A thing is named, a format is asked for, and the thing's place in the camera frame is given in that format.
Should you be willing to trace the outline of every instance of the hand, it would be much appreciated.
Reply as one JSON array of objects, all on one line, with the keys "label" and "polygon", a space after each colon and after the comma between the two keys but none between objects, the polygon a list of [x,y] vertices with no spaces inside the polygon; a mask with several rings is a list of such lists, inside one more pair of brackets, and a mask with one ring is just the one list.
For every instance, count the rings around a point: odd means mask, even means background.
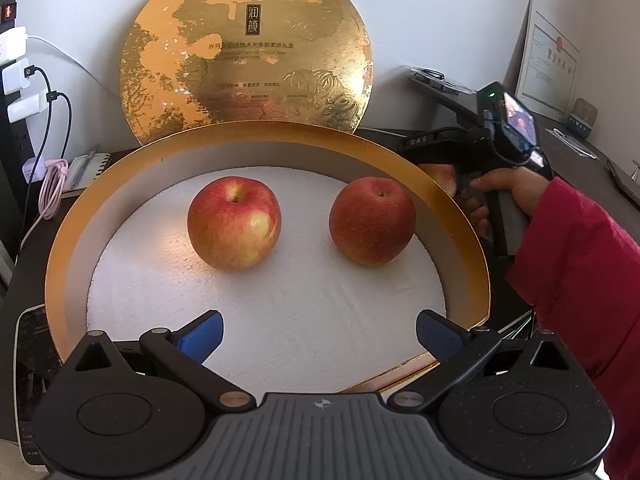
[{"label": "hand", "polygon": [[[546,178],[527,168],[500,168],[469,183],[469,187],[482,192],[510,190],[516,204],[529,216],[535,213],[548,185],[549,181]],[[471,225],[479,236],[486,236],[489,230],[489,209],[473,197],[468,189],[462,192],[462,197],[466,199],[463,208]]]}]

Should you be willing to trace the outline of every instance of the digital display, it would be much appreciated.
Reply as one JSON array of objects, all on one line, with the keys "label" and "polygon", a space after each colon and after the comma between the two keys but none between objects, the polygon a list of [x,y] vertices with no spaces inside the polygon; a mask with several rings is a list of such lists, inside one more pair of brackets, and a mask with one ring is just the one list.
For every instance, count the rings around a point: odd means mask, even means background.
[{"label": "digital display", "polygon": [[507,108],[507,122],[509,126],[531,144],[536,145],[538,143],[538,136],[536,135],[536,121],[533,116],[520,106],[516,99],[506,92],[504,94],[504,105],[505,108]]}]

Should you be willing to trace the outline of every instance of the spiral notebook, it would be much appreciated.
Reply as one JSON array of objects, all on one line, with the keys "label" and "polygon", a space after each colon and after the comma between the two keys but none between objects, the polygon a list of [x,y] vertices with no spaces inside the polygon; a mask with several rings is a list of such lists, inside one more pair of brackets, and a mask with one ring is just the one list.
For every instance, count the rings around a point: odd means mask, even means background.
[{"label": "spiral notebook", "polygon": [[62,198],[81,194],[91,183],[101,176],[111,160],[109,153],[89,153],[76,156],[66,174]]}]

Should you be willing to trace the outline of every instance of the red sleeve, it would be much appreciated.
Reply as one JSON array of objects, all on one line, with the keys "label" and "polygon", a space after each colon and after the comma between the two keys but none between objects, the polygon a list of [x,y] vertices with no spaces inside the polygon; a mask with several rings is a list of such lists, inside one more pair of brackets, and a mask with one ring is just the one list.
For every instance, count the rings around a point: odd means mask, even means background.
[{"label": "red sleeve", "polygon": [[556,178],[508,274],[611,409],[611,480],[640,478],[640,248],[611,217]]}]

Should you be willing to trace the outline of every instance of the black cable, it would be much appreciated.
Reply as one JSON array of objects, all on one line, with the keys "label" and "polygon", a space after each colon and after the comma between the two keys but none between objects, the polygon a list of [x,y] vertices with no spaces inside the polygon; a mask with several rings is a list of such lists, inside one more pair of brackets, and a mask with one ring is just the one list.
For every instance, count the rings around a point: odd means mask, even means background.
[{"label": "black cable", "polygon": [[[47,74],[41,69],[39,66],[33,67],[34,72],[40,72],[44,78],[44,82],[47,84],[47,99],[51,95],[51,84],[49,83],[49,78]],[[33,175],[35,174],[36,168],[38,167],[38,162],[40,161],[40,157],[42,156],[42,152],[44,151],[44,145],[47,142],[47,137],[49,137],[49,129],[51,127],[51,115],[53,110],[51,109],[51,103],[49,103],[49,113],[47,114],[47,127],[44,131],[44,137],[42,138],[42,145],[40,147],[40,151],[38,152],[38,156],[33,164],[33,168],[31,170],[31,174],[29,176],[29,183],[27,184],[27,196],[24,199],[24,210],[22,212],[22,225],[20,227],[20,241],[24,237],[24,226],[27,223],[27,211],[29,208],[29,194],[31,192],[31,183],[33,182]],[[20,248],[18,248],[18,254],[16,255],[16,261],[18,256],[20,255]]]},{"label": "black cable", "polygon": [[438,81],[444,81],[445,77],[442,72],[438,72],[437,70],[431,70],[430,68],[421,68],[419,69],[421,73],[431,79],[437,79]]},{"label": "black cable", "polygon": [[57,92],[57,94],[64,98],[64,100],[66,101],[66,105],[69,108],[69,121],[68,121],[68,125],[66,127],[66,137],[65,137],[65,145],[62,147],[62,154],[60,155],[60,158],[65,158],[65,152],[66,152],[66,146],[69,143],[69,137],[71,136],[71,101],[69,100],[69,97],[64,93],[64,92]]}]

